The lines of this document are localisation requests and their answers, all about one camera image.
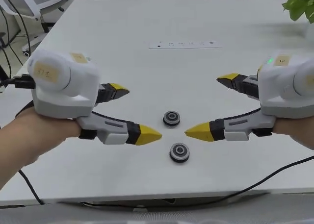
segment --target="handwritten label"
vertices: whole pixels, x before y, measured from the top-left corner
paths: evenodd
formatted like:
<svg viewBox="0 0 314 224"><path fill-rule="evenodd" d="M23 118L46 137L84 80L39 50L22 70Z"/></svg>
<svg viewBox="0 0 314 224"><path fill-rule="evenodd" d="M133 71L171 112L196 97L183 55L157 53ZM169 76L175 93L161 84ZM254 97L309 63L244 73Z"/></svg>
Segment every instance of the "handwritten label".
<svg viewBox="0 0 314 224"><path fill-rule="evenodd" d="M314 75L307 75L306 76L306 83L309 87L313 87L314 85Z"/></svg>
<svg viewBox="0 0 314 224"><path fill-rule="evenodd" d="M287 66L289 65L290 56L289 55L279 55L276 58L275 66Z"/></svg>
<svg viewBox="0 0 314 224"><path fill-rule="evenodd" d="M80 64L87 64L88 63L85 56L81 53L70 53L70 55L72 56L73 60L76 63L80 63Z"/></svg>
<svg viewBox="0 0 314 224"><path fill-rule="evenodd" d="M50 65L36 62L34 66L34 77L41 78L52 83L57 83L59 71Z"/></svg>

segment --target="hand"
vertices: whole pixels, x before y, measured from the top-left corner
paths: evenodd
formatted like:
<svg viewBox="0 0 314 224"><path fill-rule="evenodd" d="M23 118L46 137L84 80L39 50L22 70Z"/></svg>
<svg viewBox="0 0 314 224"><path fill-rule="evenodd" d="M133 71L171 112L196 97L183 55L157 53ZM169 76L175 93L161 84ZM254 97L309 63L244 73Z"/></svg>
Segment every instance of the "hand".
<svg viewBox="0 0 314 224"><path fill-rule="evenodd" d="M57 147L67 138L78 137L81 130L74 120L41 116L33 107L21 112L8 126L18 128L27 138L26 144L34 153L29 163L35 162L40 155Z"/></svg>
<svg viewBox="0 0 314 224"><path fill-rule="evenodd" d="M277 119L273 132L289 135L296 142L314 150L314 117Z"/></svg>

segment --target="leaf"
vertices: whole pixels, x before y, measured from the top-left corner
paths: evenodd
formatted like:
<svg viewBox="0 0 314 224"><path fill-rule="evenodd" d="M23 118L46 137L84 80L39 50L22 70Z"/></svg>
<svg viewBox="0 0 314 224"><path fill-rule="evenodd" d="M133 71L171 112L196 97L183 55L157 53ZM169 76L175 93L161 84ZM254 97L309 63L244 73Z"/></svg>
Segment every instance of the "leaf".
<svg viewBox="0 0 314 224"><path fill-rule="evenodd" d="M305 16L310 23L314 22L314 4L311 6L307 6L307 8L305 9Z"/></svg>
<svg viewBox="0 0 314 224"><path fill-rule="evenodd" d="M290 18L293 21L298 20L305 12L307 3L304 0L296 0L291 4L289 8Z"/></svg>
<svg viewBox="0 0 314 224"><path fill-rule="evenodd" d="M284 8L286 10L290 10L292 9L294 6L295 6L295 3L297 3L296 5L298 5L298 2L299 1L302 1L302 0L288 0L286 3L285 3L285 6Z"/></svg>

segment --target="ball bearing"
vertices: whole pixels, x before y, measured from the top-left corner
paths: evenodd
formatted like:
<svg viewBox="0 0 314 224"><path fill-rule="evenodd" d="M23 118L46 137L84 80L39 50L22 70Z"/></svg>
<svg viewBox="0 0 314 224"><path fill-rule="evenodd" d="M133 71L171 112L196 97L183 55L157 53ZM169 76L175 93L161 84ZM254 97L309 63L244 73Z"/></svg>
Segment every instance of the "ball bearing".
<svg viewBox="0 0 314 224"><path fill-rule="evenodd" d="M190 150L183 143L175 143L170 149L170 158L177 163L184 163L189 156Z"/></svg>
<svg viewBox="0 0 314 224"><path fill-rule="evenodd" d="M180 123L180 115L176 111L168 111L163 116L163 122L169 127L175 127Z"/></svg>

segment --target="human arm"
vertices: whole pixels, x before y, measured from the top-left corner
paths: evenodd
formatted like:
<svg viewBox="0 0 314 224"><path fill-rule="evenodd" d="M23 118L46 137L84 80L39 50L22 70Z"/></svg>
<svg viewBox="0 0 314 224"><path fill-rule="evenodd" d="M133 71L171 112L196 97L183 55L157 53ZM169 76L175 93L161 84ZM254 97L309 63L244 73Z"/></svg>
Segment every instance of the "human arm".
<svg viewBox="0 0 314 224"><path fill-rule="evenodd" d="M304 119L277 119L273 132L289 135L296 142L314 150L314 117Z"/></svg>
<svg viewBox="0 0 314 224"><path fill-rule="evenodd" d="M79 134L80 126L73 120L40 116L34 108L23 111L0 130L0 189L22 167Z"/></svg>

